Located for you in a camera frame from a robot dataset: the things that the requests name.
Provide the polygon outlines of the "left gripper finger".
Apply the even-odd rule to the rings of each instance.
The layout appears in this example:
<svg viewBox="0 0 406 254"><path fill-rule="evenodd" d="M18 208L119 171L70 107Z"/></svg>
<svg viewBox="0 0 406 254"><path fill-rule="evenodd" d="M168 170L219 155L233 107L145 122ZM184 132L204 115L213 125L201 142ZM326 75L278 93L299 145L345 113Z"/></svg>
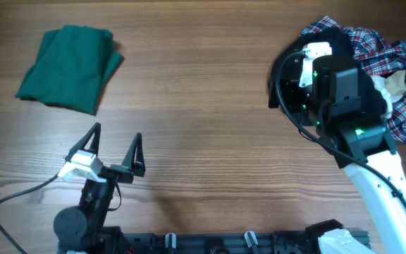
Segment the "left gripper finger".
<svg viewBox="0 0 406 254"><path fill-rule="evenodd" d="M136 133L121 166L129 171L145 171L141 133Z"/></svg>
<svg viewBox="0 0 406 254"><path fill-rule="evenodd" d="M68 155L65 157L65 160L71 161L71 158L78 150L83 150L85 152L98 155L100 136L101 124L96 122L91 129L89 129L89 131L79 141L77 141L74 146L72 146Z"/></svg>

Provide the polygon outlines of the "dark green skirt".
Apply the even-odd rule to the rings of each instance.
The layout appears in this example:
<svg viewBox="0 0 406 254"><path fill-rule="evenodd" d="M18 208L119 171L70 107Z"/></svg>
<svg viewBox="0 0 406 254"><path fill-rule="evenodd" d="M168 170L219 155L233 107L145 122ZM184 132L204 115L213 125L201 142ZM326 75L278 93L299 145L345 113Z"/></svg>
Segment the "dark green skirt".
<svg viewBox="0 0 406 254"><path fill-rule="evenodd" d="M123 60L110 30L79 25L50 30L16 97L95 115L105 84Z"/></svg>

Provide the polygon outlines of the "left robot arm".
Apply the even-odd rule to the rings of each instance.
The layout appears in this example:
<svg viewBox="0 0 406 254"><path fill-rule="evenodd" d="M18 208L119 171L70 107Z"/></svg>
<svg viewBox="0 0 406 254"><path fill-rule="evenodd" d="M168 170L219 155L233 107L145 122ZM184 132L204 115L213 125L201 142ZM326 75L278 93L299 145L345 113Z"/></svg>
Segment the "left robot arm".
<svg viewBox="0 0 406 254"><path fill-rule="evenodd" d="M121 183L131 184L146 171L142 134L136 133L121 164L105 166L98 158L101 124L91 129L69 150L58 177L69 181L85 179L80 201L61 210L54 218L59 253L132 253L119 226L105 226L110 203L120 193Z"/></svg>

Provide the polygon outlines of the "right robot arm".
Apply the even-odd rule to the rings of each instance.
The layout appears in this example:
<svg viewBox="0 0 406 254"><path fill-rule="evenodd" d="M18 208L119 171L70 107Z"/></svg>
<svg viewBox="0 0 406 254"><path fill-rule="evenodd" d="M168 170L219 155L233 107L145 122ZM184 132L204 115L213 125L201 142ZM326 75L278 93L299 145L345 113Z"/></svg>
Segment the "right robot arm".
<svg viewBox="0 0 406 254"><path fill-rule="evenodd" d="M283 54L271 67L269 105L334 157L386 250L406 253L406 178L371 78L348 57Z"/></svg>

